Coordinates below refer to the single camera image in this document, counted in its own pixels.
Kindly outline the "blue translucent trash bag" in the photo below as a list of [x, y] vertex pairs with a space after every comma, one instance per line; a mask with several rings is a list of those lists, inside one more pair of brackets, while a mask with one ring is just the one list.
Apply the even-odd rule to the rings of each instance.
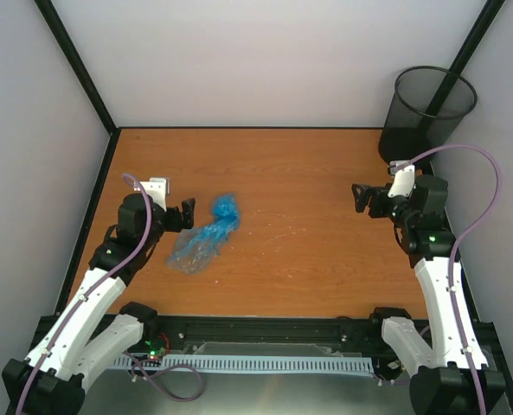
[[231, 234], [239, 228], [240, 210], [234, 194], [216, 197], [211, 214], [211, 223], [179, 233], [165, 262], [171, 270], [188, 275], [204, 271], [220, 254]]

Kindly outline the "black mesh trash bin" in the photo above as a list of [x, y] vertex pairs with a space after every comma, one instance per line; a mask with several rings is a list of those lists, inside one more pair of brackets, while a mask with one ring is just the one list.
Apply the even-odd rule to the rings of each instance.
[[378, 143], [380, 157], [409, 160], [444, 144], [477, 103], [476, 89], [459, 74], [434, 66], [402, 71]]

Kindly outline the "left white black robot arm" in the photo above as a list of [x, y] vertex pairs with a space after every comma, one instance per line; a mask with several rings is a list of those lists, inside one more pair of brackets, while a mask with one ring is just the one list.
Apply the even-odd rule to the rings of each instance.
[[129, 302], [108, 327], [97, 328], [163, 234], [194, 226], [195, 205], [187, 199], [181, 207], [165, 207], [155, 193], [124, 198], [117, 224], [108, 227], [73, 299], [23, 360], [11, 359], [3, 368], [16, 413], [78, 413], [94, 382], [123, 352], [157, 342], [157, 312], [141, 303]]

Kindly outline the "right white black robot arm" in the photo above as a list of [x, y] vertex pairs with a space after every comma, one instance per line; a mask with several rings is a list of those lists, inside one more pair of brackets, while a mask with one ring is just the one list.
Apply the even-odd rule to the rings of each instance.
[[420, 283], [431, 338], [426, 340], [403, 310], [378, 310], [382, 340], [409, 376], [417, 414], [488, 414], [505, 392], [501, 373], [489, 367], [465, 301], [461, 264], [451, 255], [447, 181], [398, 173], [383, 187], [353, 184], [358, 213], [388, 218]]

